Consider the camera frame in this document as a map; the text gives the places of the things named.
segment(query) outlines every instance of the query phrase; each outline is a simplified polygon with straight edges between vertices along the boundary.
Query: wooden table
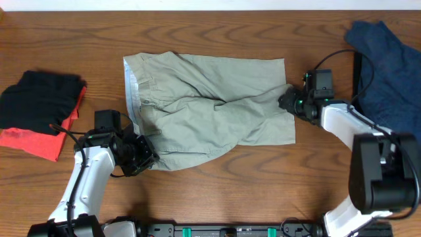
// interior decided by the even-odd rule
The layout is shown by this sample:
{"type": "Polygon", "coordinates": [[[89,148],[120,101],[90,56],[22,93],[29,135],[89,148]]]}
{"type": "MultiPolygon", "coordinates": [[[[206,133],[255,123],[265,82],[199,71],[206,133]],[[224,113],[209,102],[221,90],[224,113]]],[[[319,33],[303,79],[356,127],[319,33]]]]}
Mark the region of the wooden table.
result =
{"type": "MultiPolygon", "coordinates": [[[[421,15],[413,11],[6,13],[0,22],[0,91],[25,70],[82,75],[88,90],[72,129],[93,128],[100,109],[126,112],[122,58],[139,52],[249,59],[285,58],[287,81],[343,40],[354,20],[383,20],[421,49],[421,15]]],[[[352,54],[324,64],[338,97],[350,98],[352,54]]],[[[135,215],[145,222],[280,223],[317,219],[347,196],[351,152],[333,135],[296,120],[297,143],[237,146],[227,155],[176,172],[146,171],[110,179],[100,221],[135,215]]],[[[73,169],[73,141],[58,163],[0,148],[0,235],[25,236],[56,208],[73,169]]],[[[421,233],[421,211],[393,223],[396,236],[421,233]]]]}

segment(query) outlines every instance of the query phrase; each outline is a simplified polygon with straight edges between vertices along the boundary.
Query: folded clothing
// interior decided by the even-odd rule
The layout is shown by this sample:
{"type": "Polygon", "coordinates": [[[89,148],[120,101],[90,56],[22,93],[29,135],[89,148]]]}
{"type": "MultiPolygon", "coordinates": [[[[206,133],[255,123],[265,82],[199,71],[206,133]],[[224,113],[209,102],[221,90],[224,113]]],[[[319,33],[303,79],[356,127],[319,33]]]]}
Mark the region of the folded clothing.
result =
{"type": "MultiPolygon", "coordinates": [[[[68,118],[63,120],[61,124],[63,128],[69,130],[73,120],[78,118],[78,107],[85,92],[86,87],[83,87],[74,110],[68,118]]],[[[66,134],[64,132],[60,132],[59,135],[53,136],[40,134],[31,130],[9,128],[5,129],[0,134],[0,145],[15,149],[22,149],[32,155],[37,155],[50,161],[57,161],[65,138],[66,134]]]]}
{"type": "Polygon", "coordinates": [[[57,135],[49,125],[61,125],[70,116],[83,87],[76,75],[26,71],[0,96],[0,128],[57,135]]]}
{"type": "Polygon", "coordinates": [[[140,53],[124,57],[126,104],[174,171],[215,159],[237,144],[295,143],[293,115],[278,107],[290,87],[283,59],[140,53]]]}
{"type": "MultiPolygon", "coordinates": [[[[374,81],[359,98],[364,115],[396,132],[414,134],[421,144],[421,53],[403,44],[383,22],[354,22],[345,40],[374,64],[374,81]]],[[[372,69],[365,58],[359,66],[361,91],[372,69]]]]}

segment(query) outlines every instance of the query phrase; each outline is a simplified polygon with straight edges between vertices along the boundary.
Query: dark blue garment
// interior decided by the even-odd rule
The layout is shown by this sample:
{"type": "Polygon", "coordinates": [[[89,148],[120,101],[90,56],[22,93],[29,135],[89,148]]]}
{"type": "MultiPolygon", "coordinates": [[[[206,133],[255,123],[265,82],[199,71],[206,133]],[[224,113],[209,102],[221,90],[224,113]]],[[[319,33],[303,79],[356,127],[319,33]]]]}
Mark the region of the dark blue garment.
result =
{"type": "MultiPolygon", "coordinates": [[[[402,44],[383,22],[354,22],[345,40],[374,63],[374,81],[359,98],[364,115],[395,132],[414,134],[421,144],[421,53],[402,44]]],[[[359,91],[371,72],[363,58],[359,91]]]]}

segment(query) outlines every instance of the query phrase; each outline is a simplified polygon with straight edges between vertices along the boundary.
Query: red cloth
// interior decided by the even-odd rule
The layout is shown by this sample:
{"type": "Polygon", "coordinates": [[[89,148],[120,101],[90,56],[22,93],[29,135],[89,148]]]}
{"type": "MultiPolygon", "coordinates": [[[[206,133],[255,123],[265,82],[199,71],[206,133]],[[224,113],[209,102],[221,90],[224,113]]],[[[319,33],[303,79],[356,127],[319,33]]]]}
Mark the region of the red cloth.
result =
{"type": "MultiPolygon", "coordinates": [[[[69,130],[70,126],[72,126],[73,120],[78,119],[79,104],[85,92],[86,87],[83,87],[74,110],[68,118],[63,120],[61,124],[63,128],[69,130]]],[[[64,132],[60,132],[57,136],[52,136],[32,132],[31,130],[8,128],[4,129],[0,134],[0,145],[22,149],[32,155],[37,155],[50,161],[57,161],[65,138],[66,134],[64,132]]]]}

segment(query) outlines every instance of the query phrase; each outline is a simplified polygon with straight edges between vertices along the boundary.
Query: khaki shorts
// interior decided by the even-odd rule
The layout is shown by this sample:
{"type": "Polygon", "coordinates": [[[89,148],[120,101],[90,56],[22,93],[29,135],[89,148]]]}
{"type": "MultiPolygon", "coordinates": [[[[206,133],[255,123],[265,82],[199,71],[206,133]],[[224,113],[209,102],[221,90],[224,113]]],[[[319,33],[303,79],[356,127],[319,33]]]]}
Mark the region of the khaki shorts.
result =
{"type": "Polygon", "coordinates": [[[283,59],[140,53],[124,66],[129,116],[161,157],[152,169],[194,167],[237,144],[295,143],[294,117],[278,107],[290,87],[283,59]]]}

